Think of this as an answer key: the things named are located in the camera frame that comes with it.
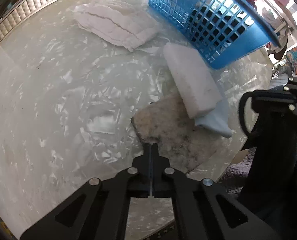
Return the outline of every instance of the folded white towel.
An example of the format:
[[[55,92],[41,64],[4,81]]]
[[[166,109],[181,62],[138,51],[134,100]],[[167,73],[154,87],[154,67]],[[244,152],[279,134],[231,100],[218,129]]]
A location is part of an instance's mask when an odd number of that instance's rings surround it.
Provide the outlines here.
[[[173,43],[167,43],[163,52],[188,117],[201,117],[213,110],[222,97],[199,52]]]
[[[73,12],[80,28],[129,51],[152,39],[160,26],[142,8],[115,0],[94,0]]]

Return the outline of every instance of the basket handle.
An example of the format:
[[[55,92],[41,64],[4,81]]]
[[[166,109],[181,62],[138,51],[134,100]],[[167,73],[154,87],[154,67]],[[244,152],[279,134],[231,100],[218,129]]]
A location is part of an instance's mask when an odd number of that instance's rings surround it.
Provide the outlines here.
[[[253,7],[251,7],[245,0],[233,1],[237,2],[240,6],[242,6],[243,10],[246,11],[254,21],[257,21],[261,25],[262,29],[269,35],[271,42],[275,46],[279,46],[281,48],[277,35],[274,33],[271,26],[254,10]]]

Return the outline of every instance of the blue plastic basket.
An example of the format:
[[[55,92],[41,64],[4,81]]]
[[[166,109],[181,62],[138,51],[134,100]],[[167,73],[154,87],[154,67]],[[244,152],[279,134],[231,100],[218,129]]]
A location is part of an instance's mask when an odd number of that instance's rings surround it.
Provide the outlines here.
[[[214,69],[272,42],[271,26],[245,0],[149,0]]]

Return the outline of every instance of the black cable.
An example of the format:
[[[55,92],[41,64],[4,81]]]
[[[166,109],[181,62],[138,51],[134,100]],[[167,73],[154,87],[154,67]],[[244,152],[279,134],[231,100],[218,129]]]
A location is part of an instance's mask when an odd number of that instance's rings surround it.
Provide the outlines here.
[[[245,111],[245,105],[247,102],[247,99],[251,98],[253,95],[253,92],[246,92],[244,95],[242,95],[241,100],[240,100],[240,104],[238,107],[238,118],[240,121],[240,126],[242,128],[242,131],[245,133],[245,135],[247,137],[253,136],[254,134],[251,134],[246,127],[245,124],[245,115],[244,115],[244,111]]]

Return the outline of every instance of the marble table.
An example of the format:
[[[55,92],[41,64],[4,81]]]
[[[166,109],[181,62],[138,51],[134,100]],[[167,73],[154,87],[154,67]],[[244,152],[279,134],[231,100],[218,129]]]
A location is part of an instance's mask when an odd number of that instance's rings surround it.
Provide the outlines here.
[[[91,177],[129,167],[142,147],[130,118],[176,89],[162,55],[186,39],[163,19],[161,32],[133,53],[78,27],[59,0],[16,27],[0,44],[0,216],[21,233]],[[148,0],[122,0],[146,7]],[[213,71],[230,104],[231,139],[214,137],[212,156],[189,177],[217,180],[245,142],[237,118],[243,93],[268,87],[272,67],[260,50]],[[246,111],[248,126],[256,115]],[[170,199],[132,199],[126,239],[173,220]]]

